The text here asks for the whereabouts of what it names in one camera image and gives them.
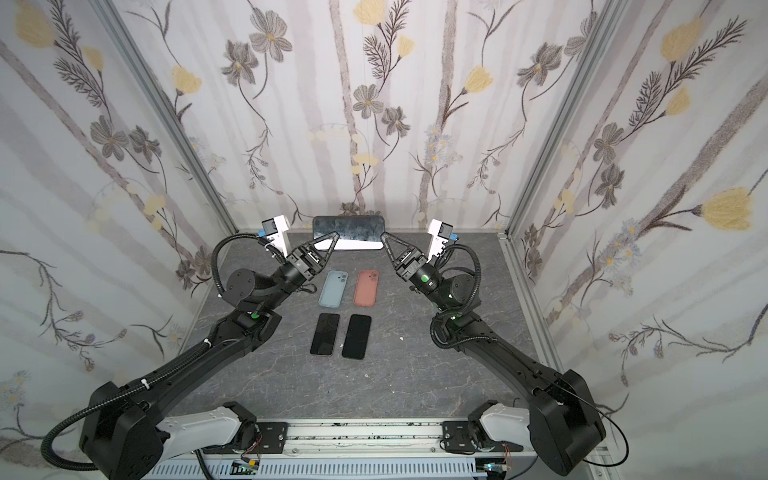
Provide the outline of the light blue phone case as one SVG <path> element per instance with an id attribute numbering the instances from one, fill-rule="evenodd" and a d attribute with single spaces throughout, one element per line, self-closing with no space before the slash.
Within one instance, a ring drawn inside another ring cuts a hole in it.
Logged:
<path id="1" fill-rule="evenodd" d="M 349 275 L 345 271 L 330 271 L 325 279 L 318 305 L 323 308 L 338 308 L 343 300 L 348 278 Z"/>

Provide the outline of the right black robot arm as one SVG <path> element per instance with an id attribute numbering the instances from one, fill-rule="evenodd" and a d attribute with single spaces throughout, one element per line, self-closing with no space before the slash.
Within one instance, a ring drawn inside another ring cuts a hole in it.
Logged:
<path id="1" fill-rule="evenodd" d="M 497 444 L 530 448 L 565 476 L 587 462 L 607 436 L 610 417 L 595 404 L 585 379 L 561 373 L 524 354 L 477 314 L 483 269 L 469 246 L 450 241 L 432 257 L 388 232 L 380 239 L 396 274 L 436 308 L 430 338 L 484 365 L 524 400 L 523 409 L 488 401 L 472 412 L 462 433 L 447 433 L 446 452 L 472 455 Z"/>

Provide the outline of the black phone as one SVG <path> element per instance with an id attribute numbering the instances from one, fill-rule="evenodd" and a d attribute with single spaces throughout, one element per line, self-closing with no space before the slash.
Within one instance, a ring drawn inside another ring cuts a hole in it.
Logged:
<path id="1" fill-rule="evenodd" d="M 385 219 L 381 215 L 318 216 L 313 219 L 315 240 L 336 232 L 339 236 L 334 250 L 380 250 Z"/>
<path id="2" fill-rule="evenodd" d="M 310 346 L 312 355 L 330 356 L 333 353 L 339 322 L 339 314 L 321 313 L 319 315 Z"/>

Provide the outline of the pink phone case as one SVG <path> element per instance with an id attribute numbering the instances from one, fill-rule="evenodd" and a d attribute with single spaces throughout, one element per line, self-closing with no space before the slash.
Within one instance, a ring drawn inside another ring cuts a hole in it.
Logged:
<path id="1" fill-rule="evenodd" d="M 376 303 L 379 272 L 363 270 L 359 273 L 353 303 L 359 307 L 373 307 Z"/>

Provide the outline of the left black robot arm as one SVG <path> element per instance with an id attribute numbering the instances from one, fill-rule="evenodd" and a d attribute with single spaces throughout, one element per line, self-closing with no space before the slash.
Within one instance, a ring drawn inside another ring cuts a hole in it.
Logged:
<path id="1" fill-rule="evenodd" d="M 222 248 L 246 238 L 270 252 L 278 267 L 269 276 L 240 269 L 223 282 L 218 266 Z M 55 425 L 42 439 L 40 454 L 69 471 L 99 471 L 109 479 L 140 479 L 160 463 L 171 436 L 159 425 L 188 394 L 225 366 L 250 354 L 274 334 L 278 307 L 320 274 L 339 240 L 331 232 L 284 254 L 267 238 L 241 233 L 212 250 L 210 269 L 219 296 L 233 310 L 208 336 L 156 370 L 122 387 L 107 382 L 93 392 L 86 408 Z"/>

